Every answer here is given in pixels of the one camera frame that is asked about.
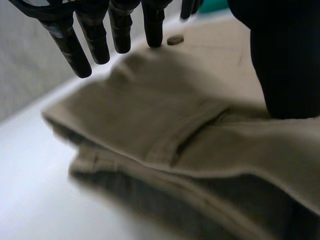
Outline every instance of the garment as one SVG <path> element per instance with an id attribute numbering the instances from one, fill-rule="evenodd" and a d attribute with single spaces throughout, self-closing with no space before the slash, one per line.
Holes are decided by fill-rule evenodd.
<path id="1" fill-rule="evenodd" d="M 216 42 L 194 45 L 208 27 Z M 238 31 L 242 38 L 228 35 Z M 204 231 L 211 238 L 314 239 L 320 214 L 319 119 L 270 118 L 261 91 L 255 91 L 258 80 L 242 31 L 234 19 L 189 29 L 185 45 L 141 49 L 107 79 L 46 109 L 54 132 L 79 147 L 70 173 L 136 204 L 140 199 L 140 207 L 152 201 L 154 215 L 171 209 L 166 216 L 183 229 L 190 228 L 184 220 L 197 216 L 201 222 L 193 222 L 195 228 L 202 222 L 205 229 L 215 226 Z M 188 32 L 193 37 L 187 38 Z M 208 56 L 234 67 L 208 69 L 203 64 Z M 228 73 L 234 78 L 224 81 Z M 157 199 L 137 197 L 150 188 Z M 180 211 L 172 210 L 180 205 Z M 168 207 L 156 211 L 159 206 Z"/>

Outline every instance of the black robotic finger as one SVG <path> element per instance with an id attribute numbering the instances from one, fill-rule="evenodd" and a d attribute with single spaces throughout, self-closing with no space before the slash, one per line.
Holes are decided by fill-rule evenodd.
<path id="1" fill-rule="evenodd" d="M 180 14 L 181 19 L 186 20 L 191 16 L 196 1 L 197 0 L 182 0 L 181 14 Z"/>
<path id="2" fill-rule="evenodd" d="M 93 60 L 97 64 L 106 64 L 110 60 L 107 33 L 103 24 L 108 5 L 101 0 L 79 1 L 75 10 Z"/>
<path id="3" fill-rule="evenodd" d="M 198 12 L 200 6 L 201 6 L 201 1 L 200 0 L 195 0 L 191 14 L 192 15 L 196 14 Z"/>
<path id="4" fill-rule="evenodd" d="M 40 22 L 49 31 L 74 73 L 79 78 L 89 77 L 92 69 L 74 31 L 73 16 Z"/>
<path id="5" fill-rule="evenodd" d="M 144 31 L 151 48 L 158 48 L 163 40 L 165 8 L 172 0 L 142 0 Z"/>
<path id="6" fill-rule="evenodd" d="M 140 4 L 140 0 L 111 0 L 109 17 L 114 48 L 119 54 L 131 49 L 130 30 L 132 20 L 130 14 Z"/>

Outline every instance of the white table surface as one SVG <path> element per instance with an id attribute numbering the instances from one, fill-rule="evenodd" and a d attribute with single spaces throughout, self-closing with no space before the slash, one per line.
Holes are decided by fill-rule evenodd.
<path id="1" fill-rule="evenodd" d="M 41 117 L 46 106 L 107 74 L 118 58 L 96 67 L 85 80 L 72 79 L 0 125 L 0 240 L 182 239 L 115 199 L 99 198 L 70 182 L 68 167 L 76 149 L 55 138 Z"/>

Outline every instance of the teal object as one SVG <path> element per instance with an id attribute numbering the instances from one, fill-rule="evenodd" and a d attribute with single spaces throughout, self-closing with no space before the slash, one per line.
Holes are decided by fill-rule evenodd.
<path id="1" fill-rule="evenodd" d="M 200 7 L 198 13 L 199 14 L 207 14 L 214 11 L 228 9 L 228 1 L 227 0 L 204 0 L 203 5 Z"/>

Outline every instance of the robotic hand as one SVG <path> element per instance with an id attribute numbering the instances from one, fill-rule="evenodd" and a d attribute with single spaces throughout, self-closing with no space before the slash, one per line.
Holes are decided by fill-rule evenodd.
<path id="1" fill-rule="evenodd" d="M 73 13 L 80 23 L 91 55 L 97 64 L 110 60 L 103 20 L 109 11 L 115 50 L 130 51 L 130 14 L 142 4 L 146 40 L 151 48 L 163 40 L 165 8 L 172 0 L 9 0 L 21 12 L 36 18 L 50 32 L 74 73 L 80 78 L 91 75 L 92 69 L 73 29 Z M 181 19 L 187 20 L 200 8 L 203 0 L 182 0 Z"/>

